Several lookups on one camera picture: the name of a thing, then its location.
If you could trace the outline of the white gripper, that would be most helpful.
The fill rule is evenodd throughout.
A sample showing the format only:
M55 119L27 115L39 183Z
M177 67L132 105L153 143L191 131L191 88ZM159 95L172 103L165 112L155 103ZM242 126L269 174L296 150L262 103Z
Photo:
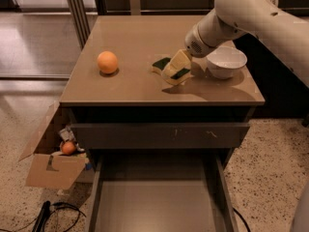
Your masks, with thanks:
M169 84L179 85L191 77L192 57L203 58L214 51L214 47L202 41L198 25L194 25L186 34L184 45L186 50L180 49L161 73L162 78Z

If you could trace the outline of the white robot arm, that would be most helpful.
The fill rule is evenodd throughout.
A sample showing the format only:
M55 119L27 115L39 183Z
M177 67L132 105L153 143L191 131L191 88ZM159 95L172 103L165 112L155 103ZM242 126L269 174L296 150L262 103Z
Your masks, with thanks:
M185 46L205 57L242 33L259 40L302 83L309 82L309 24L270 0L214 0L193 26ZM196 43L202 48L191 48ZM255 119L249 137L224 171L240 232L308 232L308 181L296 157L308 151L304 130L292 119Z

